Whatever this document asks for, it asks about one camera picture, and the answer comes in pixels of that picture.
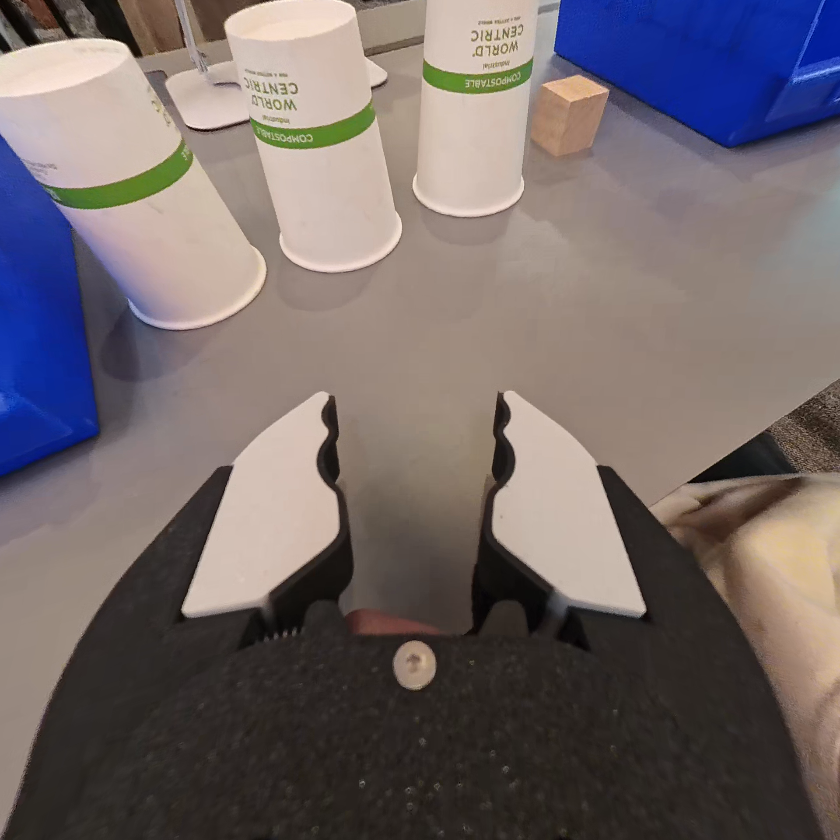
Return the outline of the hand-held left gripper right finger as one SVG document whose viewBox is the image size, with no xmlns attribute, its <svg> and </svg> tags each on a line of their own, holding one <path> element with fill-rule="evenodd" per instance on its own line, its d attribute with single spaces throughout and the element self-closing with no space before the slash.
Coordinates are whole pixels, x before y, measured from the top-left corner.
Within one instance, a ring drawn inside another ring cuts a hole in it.
<svg viewBox="0 0 840 840">
<path fill-rule="evenodd" d="M 647 606 L 586 448 L 514 391 L 499 392 L 495 448 L 472 577 L 474 630 L 518 603 L 528 633 L 571 609 L 632 619 Z"/>
</svg>

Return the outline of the white paper cup green band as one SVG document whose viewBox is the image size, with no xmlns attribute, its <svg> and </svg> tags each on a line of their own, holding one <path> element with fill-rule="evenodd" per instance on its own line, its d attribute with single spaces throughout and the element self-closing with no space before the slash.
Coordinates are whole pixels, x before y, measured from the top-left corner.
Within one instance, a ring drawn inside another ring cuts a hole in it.
<svg viewBox="0 0 840 840">
<path fill-rule="evenodd" d="M 365 268 L 403 232 L 353 6 L 266 2 L 224 23 L 283 253 L 318 272 Z"/>
<path fill-rule="evenodd" d="M 1 130 L 141 321 L 200 329 L 261 292 L 264 257 L 125 44 L 3 55 Z"/>
<path fill-rule="evenodd" d="M 413 192 L 438 214 L 515 204 L 528 133 L 537 1 L 428 1 Z"/>
</svg>

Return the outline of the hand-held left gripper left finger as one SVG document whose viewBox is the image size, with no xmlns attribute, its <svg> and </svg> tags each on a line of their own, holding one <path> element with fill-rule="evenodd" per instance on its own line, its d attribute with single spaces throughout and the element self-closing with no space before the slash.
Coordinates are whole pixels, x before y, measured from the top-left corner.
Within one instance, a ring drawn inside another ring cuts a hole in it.
<svg viewBox="0 0 840 840">
<path fill-rule="evenodd" d="M 354 558 L 339 435 L 334 397 L 317 392 L 237 456 L 182 603 L 185 618 L 257 610 L 272 630 L 296 631 L 315 602 L 340 599 Z"/>
</svg>

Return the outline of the person's torso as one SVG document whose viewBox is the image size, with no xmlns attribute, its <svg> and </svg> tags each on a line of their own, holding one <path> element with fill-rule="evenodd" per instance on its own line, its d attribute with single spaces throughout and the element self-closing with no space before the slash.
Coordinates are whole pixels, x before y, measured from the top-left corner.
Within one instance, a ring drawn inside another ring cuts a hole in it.
<svg viewBox="0 0 840 840">
<path fill-rule="evenodd" d="M 839 837 L 838 473 L 687 484 L 651 508 L 736 617 Z"/>
</svg>

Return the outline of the wooden cube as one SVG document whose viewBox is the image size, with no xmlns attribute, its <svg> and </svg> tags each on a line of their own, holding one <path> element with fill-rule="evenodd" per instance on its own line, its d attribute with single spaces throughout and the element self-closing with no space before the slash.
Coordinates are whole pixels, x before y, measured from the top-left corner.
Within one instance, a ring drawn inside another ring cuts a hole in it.
<svg viewBox="0 0 840 840">
<path fill-rule="evenodd" d="M 541 85 L 531 123 L 531 141 L 552 156 L 589 150 L 601 125 L 609 90 L 580 75 Z"/>
</svg>

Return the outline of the blue plastic bin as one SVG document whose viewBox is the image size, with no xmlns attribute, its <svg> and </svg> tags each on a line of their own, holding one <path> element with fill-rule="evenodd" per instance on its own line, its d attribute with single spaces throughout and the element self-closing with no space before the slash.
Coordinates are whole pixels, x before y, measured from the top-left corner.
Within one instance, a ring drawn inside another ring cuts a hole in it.
<svg viewBox="0 0 840 840">
<path fill-rule="evenodd" d="M 838 1 L 562 1 L 554 52 L 727 148 L 838 116 Z"/>
<path fill-rule="evenodd" d="M 70 225 L 1 140 L 1 475 L 99 431 Z"/>
</svg>

